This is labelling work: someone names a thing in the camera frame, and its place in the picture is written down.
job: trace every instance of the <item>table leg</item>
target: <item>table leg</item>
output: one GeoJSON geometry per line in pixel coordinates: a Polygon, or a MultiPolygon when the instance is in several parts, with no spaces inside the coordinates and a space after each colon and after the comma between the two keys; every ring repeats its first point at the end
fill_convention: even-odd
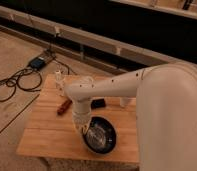
{"type": "Polygon", "coordinates": [[[51,166],[44,157],[38,157],[38,159],[44,166],[46,166],[47,171],[51,171],[51,166]]]}

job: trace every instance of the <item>black bowl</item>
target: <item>black bowl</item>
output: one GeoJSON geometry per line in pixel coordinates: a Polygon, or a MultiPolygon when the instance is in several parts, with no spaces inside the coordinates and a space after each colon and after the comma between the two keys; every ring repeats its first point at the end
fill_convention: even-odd
{"type": "Polygon", "coordinates": [[[86,145],[94,152],[106,154],[116,145],[116,132],[113,126],[102,117],[92,117],[89,129],[83,134],[86,145]]]}

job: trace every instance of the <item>black cable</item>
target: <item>black cable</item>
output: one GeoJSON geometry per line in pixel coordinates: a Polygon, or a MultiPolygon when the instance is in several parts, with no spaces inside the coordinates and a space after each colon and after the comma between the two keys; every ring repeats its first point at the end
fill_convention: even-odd
{"type": "Polygon", "coordinates": [[[23,91],[26,91],[26,92],[35,92],[35,91],[40,91],[37,88],[41,84],[42,84],[42,76],[37,70],[34,70],[32,68],[24,68],[22,70],[19,70],[15,74],[13,74],[11,77],[0,80],[0,87],[6,86],[7,88],[13,89],[12,92],[10,93],[10,95],[8,95],[4,99],[0,99],[0,102],[5,102],[5,101],[11,99],[14,96],[14,94],[16,93],[17,87],[23,91]],[[30,88],[22,87],[20,84],[21,79],[23,77],[30,76],[31,74],[37,74],[37,76],[39,78],[38,84],[33,87],[30,87],[30,88]]]}
{"type": "Polygon", "coordinates": [[[34,30],[35,36],[39,38],[39,33],[38,33],[38,31],[37,31],[37,29],[36,29],[36,26],[35,26],[35,24],[34,24],[32,18],[31,18],[31,16],[30,16],[30,12],[29,12],[29,10],[28,10],[28,8],[27,8],[27,5],[26,5],[26,3],[25,3],[25,0],[22,0],[22,5],[23,5],[23,8],[24,8],[25,12],[26,12],[27,15],[28,15],[28,19],[29,19],[29,21],[30,21],[30,23],[31,23],[31,25],[32,25],[32,29],[34,30]]]}
{"type": "Polygon", "coordinates": [[[69,65],[57,60],[57,59],[53,59],[54,61],[56,61],[57,63],[61,64],[62,66],[64,66],[65,68],[67,68],[67,74],[70,75],[70,71],[74,74],[74,75],[78,75],[69,65]]]}
{"type": "Polygon", "coordinates": [[[183,5],[183,10],[188,10],[193,0],[186,0],[183,5]]]}
{"type": "Polygon", "coordinates": [[[39,97],[39,94],[37,95],[37,96],[35,96],[16,116],[14,116],[11,120],[10,120],[10,122],[8,122],[8,124],[7,125],[5,125],[5,127],[3,127],[1,130],[0,130],[0,134],[6,129],[6,128],[8,128],[8,126],[14,121],[14,120],[16,120],[16,118],[18,117],[18,116],[20,116],[21,114],[22,114],[22,112],[25,110],[25,109],[27,109],[28,108],[28,106],[30,106],[36,99],[37,99],[37,97],[39,97]]]}

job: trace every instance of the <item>wooden table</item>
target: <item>wooden table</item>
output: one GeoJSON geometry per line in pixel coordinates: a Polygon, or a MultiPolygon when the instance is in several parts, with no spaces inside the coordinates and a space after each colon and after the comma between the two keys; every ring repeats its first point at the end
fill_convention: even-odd
{"type": "MultiPolygon", "coordinates": [[[[66,82],[79,78],[66,76],[66,82]]],[[[72,106],[64,115],[57,116],[57,108],[65,99],[56,89],[54,75],[48,75],[18,146],[19,155],[139,163],[135,99],[122,108],[119,98],[105,98],[107,106],[92,111],[92,115],[106,118],[116,129],[116,146],[105,155],[95,154],[86,148],[74,128],[72,106]]]]}

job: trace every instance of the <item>power adapter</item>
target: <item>power adapter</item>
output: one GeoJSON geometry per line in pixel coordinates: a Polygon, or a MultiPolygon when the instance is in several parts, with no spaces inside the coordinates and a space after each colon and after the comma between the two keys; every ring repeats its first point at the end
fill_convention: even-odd
{"type": "Polygon", "coordinates": [[[43,53],[41,53],[40,55],[36,56],[35,58],[33,58],[29,63],[28,66],[36,69],[36,70],[41,70],[42,68],[44,68],[48,63],[50,63],[55,56],[52,55],[53,52],[46,50],[43,53]]]}

